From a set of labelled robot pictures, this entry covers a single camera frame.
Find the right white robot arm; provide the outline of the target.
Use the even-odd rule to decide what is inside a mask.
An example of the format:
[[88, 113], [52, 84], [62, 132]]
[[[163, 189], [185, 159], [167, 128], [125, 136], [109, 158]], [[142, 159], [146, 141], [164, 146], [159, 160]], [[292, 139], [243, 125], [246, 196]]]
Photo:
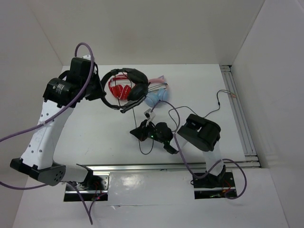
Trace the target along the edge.
[[[198, 115], [190, 114], [184, 125], [173, 132], [165, 122], [151, 123], [149, 119], [141, 122], [140, 126], [130, 131], [130, 134], [143, 142], [146, 139], [163, 144], [170, 154], [179, 154], [187, 170], [193, 176], [193, 185], [202, 188], [215, 188], [224, 180], [226, 166], [221, 153], [216, 150], [220, 140], [221, 128], [218, 124]], [[182, 148], [190, 143], [199, 149], [204, 156], [206, 171], [202, 175], [194, 173], [186, 162]]]

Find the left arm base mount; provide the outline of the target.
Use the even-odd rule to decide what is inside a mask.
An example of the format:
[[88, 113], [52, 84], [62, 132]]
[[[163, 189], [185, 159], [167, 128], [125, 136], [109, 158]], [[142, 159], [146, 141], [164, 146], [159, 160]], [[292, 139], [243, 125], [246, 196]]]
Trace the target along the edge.
[[73, 182], [73, 185], [66, 185], [64, 202], [77, 202], [81, 201], [77, 189], [82, 196], [84, 202], [91, 201], [108, 201], [108, 186], [109, 186], [109, 173], [102, 173], [94, 178], [90, 185], [85, 186], [79, 182]]

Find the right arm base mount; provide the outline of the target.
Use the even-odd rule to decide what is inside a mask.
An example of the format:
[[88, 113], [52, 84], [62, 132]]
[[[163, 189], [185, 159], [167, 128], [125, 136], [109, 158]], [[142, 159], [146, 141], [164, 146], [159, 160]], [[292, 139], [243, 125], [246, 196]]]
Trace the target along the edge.
[[193, 178], [190, 184], [194, 187], [194, 198], [198, 199], [218, 199], [235, 198], [237, 196], [236, 185], [232, 172], [226, 172], [219, 182], [212, 182], [208, 178]]

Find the black headset with microphone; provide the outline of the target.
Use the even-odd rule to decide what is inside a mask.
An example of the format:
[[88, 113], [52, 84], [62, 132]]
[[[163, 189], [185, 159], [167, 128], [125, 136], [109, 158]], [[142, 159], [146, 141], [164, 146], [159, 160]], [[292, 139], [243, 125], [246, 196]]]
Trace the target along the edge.
[[[127, 96], [127, 103], [125, 105], [114, 105], [114, 104], [110, 104], [105, 96], [106, 96], [106, 92], [105, 92], [105, 85], [106, 83], [113, 77], [116, 76], [119, 73], [126, 73], [126, 77], [128, 80], [130, 80], [132, 82], [132, 84], [134, 85], [128, 96]], [[147, 76], [142, 73], [141, 71], [134, 69], [134, 68], [122, 68], [122, 69], [113, 69], [110, 72], [108, 72], [107, 74], [104, 75], [104, 77], [101, 79], [101, 87], [103, 90], [103, 93], [101, 95], [101, 100], [103, 101], [103, 103], [115, 110], [120, 110], [121, 113], [125, 113], [127, 111], [129, 111], [130, 109], [140, 105], [146, 98], [147, 94], [148, 94], [148, 86], [149, 86], [149, 81]]]

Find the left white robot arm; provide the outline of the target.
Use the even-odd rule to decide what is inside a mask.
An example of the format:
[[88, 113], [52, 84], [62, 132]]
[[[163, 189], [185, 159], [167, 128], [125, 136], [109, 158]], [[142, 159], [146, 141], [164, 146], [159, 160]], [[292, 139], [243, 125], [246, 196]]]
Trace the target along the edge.
[[21, 157], [11, 160], [11, 168], [49, 186], [71, 181], [84, 190], [102, 187], [102, 178], [90, 168], [80, 164], [63, 165], [53, 159], [62, 130], [76, 104], [82, 99], [99, 99], [103, 94], [95, 66], [88, 59], [74, 57], [69, 70], [48, 82], [39, 128]]

